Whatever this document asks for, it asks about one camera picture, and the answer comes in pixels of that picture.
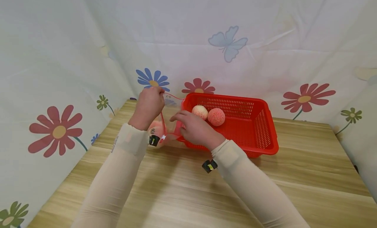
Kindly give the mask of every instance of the left hand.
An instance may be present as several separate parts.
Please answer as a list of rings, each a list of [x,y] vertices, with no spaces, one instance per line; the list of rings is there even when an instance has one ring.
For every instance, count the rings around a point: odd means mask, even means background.
[[[164,92],[162,87],[143,89],[139,94],[135,112],[128,124],[141,131],[146,131],[165,106]]]

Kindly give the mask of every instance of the right hand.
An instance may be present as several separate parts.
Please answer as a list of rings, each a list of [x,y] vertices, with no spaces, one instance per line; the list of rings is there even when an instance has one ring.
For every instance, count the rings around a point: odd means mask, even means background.
[[[225,141],[225,137],[215,131],[201,117],[189,111],[179,111],[171,117],[170,121],[181,121],[185,128],[181,127],[181,134],[184,139],[195,145],[205,146],[213,150]]]

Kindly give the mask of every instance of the basket mesh side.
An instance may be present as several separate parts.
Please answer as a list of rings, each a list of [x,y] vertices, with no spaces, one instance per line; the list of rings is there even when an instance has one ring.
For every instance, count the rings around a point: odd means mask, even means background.
[[[255,124],[255,139],[257,147],[265,149],[271,144],[270,132],[268,130],[265,110],[263,109],[254,120]]]
[[[220,108],[227,117],[239,117],[249,119],[253,111],[253,102],[199,97],[198,105],[203,105],[208,111],[214,108]]]

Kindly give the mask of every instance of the blue flower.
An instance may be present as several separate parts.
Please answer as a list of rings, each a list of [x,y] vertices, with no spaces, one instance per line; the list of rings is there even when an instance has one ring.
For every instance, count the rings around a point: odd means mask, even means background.
[[[150,88],[150,87],[162,87],[169,85],[169,82],[165,82],[167,80],[167,76],[161,76],[161,71],[157,70],[154,72],[154,78],[152,77],[151,71],[149,69],[144,69],[145,74],[141,72],[140,70],[136,70],[137,74],[139,75],[137,82],[141,85],[147,85],[144,88]],[[163,89],[167,92],[170,90],[166,87],[163,87]]]
[[[95,140],[99,137],[100,134],[95,134],[95,136],[93,137],[93,139],[91,139],[90,141],[92,142],[92,144],[95,142]]]

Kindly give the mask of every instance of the long sleeve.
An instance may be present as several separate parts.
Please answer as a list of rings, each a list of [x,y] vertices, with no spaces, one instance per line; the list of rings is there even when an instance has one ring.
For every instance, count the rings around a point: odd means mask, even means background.
[[[124,124],[72,228],[114,228],[146,153],[148,132]]]
[[[233,141],[224,141],[212,155],[221,176],[265,228],[309,227],[283,191]]]

